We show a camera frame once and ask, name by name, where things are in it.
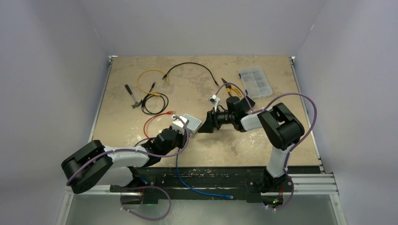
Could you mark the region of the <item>white network switch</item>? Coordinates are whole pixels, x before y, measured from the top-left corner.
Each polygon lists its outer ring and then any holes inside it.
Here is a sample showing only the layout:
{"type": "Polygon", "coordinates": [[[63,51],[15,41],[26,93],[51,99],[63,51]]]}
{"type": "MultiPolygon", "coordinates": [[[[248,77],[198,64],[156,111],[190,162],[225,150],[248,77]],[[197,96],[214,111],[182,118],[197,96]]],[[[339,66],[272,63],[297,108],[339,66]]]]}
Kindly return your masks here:
{"type": "Polygon", "coordinates": [[[183,117],[188,120],[187,128],[189,131],[191,133],[196,133],[201,127],[202,121],[189,114],[184,114],[183,117]]]}

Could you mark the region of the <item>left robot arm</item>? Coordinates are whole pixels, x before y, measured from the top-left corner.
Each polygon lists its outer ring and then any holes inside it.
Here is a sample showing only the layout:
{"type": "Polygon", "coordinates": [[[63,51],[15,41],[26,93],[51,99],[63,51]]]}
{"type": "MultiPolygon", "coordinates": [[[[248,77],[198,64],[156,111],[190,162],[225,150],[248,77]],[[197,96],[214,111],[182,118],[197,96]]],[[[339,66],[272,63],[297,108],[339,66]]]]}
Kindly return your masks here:
{"type": "Polygon", "coordinates": [[[66,185],[73,193],[81,194],[94,187],[110,169],[149,167],[162,158],[170,158],[175,148],[186,148],[189,137],[190,132],[169,127],[133,148],[116,148],[105,146],[100,140],[90,141],[61,163],[66,185]]]}

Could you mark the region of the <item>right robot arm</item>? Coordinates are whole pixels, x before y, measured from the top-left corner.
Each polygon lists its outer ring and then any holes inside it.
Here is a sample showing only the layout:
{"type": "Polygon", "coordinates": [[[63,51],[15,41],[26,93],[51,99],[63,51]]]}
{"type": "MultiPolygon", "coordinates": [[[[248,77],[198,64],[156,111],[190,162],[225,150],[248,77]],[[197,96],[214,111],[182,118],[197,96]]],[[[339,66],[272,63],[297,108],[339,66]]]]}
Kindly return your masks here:
{"type": "Polygon", "coordinates": [[[278,103],[269,110],[254,113],[249,112],[252,100],[236,96],[228,97],[226,109],[218,105],[216,96],[211,97],[210,102],[214,107],[207,112],[206,120],[198,129],[198,133],[213,133],[224,124],[233,125],[239,132],[264,129],[272,144],[271,156],[264,170],[262,182],[253,183],[252,186],[262,193],[280,187],[286,178],[290,150],[305,134],[302,123],[283,103],[278,103]]]}

